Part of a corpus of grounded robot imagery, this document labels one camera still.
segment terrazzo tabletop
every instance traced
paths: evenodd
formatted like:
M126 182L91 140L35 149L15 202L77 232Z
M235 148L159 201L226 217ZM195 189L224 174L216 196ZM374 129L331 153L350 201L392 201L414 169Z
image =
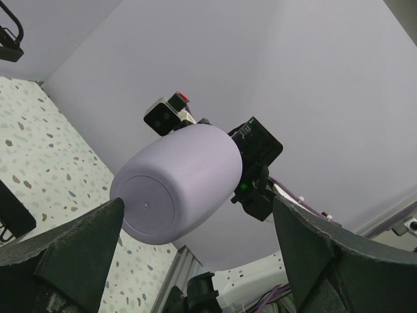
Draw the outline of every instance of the terrazzo tabletop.
M0 78L0 178L36 218L27 239L108 201L113 174L36 83ZM150 312L175 253L122 231L99 313Z

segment wall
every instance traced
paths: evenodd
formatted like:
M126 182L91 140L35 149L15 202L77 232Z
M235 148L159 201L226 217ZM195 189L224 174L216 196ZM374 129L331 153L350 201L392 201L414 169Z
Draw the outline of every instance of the wall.
M141 119L161 96L224 130L254 115L284 145L271 174L357 230L417 188L416 84L381 0L124 0L44 87L113 173L157 138ZM215 269L279 249L229 202L182 244Z
M0 178L36 218L30 238L108 201L113 174L37 84L0 78ZM149 312L175 253L122 231L100 313Z
M23 25L25 52L17 63L0 61L0 75L44 81L96 29L121 0L4 0ZM0 9L0 25L17 27Z

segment camera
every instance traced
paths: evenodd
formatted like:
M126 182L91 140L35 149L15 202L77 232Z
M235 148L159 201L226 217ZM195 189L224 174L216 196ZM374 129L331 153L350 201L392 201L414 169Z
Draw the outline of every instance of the camera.
M181 111L186 107L188 99L180 92L171 98L160 98L145 113L144 122L158 135L168 135L183 120Z

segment terrazzo speckle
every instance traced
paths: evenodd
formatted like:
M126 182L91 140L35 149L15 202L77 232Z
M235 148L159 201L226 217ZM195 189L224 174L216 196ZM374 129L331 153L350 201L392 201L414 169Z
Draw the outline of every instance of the terrazzo speckle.
M27 238L109 199L113 174L36 83L0 78L0 178L36 218ZM99 313L148 313L175 256L123 231Z

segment speckled table surface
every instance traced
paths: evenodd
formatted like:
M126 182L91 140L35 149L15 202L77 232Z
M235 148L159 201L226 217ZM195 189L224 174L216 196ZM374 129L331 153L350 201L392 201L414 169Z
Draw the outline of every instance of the speckled table surface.
M106 202L113 174L36 83L0 78L0 178L36 218L30 238ZM122 231L99 312L150 312L175 253Z

